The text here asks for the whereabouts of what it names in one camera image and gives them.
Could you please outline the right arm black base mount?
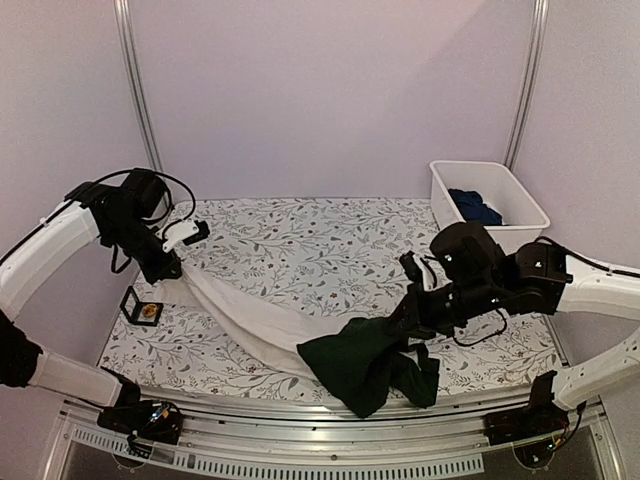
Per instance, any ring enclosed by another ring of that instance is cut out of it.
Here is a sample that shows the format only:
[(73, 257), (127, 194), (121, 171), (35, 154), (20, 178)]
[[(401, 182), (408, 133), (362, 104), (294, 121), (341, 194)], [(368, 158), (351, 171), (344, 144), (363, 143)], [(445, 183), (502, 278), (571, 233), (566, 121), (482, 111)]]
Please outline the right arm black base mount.
[(490, 445), (516, 442), (549, 434), (569, 425), (568, 413), (553, 403), (552, 384), (557, 371), (536, 377), (525, 406), (501, 410), (483, 417), (483, 434)]

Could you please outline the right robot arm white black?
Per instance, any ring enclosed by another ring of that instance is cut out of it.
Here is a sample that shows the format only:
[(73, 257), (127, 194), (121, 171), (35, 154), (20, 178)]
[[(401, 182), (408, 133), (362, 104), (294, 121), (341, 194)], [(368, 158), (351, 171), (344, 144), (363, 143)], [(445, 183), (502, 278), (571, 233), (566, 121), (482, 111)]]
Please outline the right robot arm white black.
[(391, 315), (394, 333), (451, 337), (468, 320), (492, 311), (639, 318), (638, 270), (589, 259), (547, 237), (507, 254), (480, 223), (458, 222), (439, 232), (430, 250), (449, 281), (428, 286), (425, 263), (403, 255), (410, 285)]

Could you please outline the white green raglan t-shirt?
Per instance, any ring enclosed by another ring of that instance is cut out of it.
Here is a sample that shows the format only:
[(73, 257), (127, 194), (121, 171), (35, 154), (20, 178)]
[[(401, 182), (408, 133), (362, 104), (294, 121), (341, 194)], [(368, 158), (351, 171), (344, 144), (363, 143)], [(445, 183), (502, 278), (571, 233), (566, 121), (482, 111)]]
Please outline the white green raglan t-shirt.
[(413, 335), (401, 309), (390, 317), (314, 317), (195, 267), (160, 281), (153, 297), (208, 314), (247, 354), (317, 381), (361, 419), (380, 410), (391, 390), (419, 408), (436, 403), (440, 362), (425, 344), (409, 341)]

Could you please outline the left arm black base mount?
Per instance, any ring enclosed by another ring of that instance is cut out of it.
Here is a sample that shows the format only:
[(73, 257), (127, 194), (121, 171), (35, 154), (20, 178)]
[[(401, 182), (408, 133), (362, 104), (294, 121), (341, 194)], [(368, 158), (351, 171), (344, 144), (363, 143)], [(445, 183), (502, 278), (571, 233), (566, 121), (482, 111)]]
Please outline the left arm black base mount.
[(118, 400), (114, 406), (104, 407), (97, 419), (103, 429), (168, 445), (177, 445), (181, 436), (184, 415), (166, 400)]

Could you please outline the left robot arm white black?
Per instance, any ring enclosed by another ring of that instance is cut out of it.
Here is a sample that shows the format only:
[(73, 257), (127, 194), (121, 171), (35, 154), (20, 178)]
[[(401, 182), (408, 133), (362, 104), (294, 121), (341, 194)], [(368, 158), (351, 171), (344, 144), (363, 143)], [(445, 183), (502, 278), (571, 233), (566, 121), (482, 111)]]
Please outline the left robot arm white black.
[(127, 262), (136, 262), (148, 283), (177, 279), (181, 264), (157, 235), (153, 214), (168, 195), (160, 176), (127, 172), (121, 185), (85, 182), (42, 219), (1, 259), (1, 382), (35, 386), (110, 407), (111, 419), (128, 434), (148, 426), (148, 412), (129, 395), (139, 390), (104, 369), (78, 362), (31, 341), (15, 321), (33, 294), (75, 253), (99, 241)]

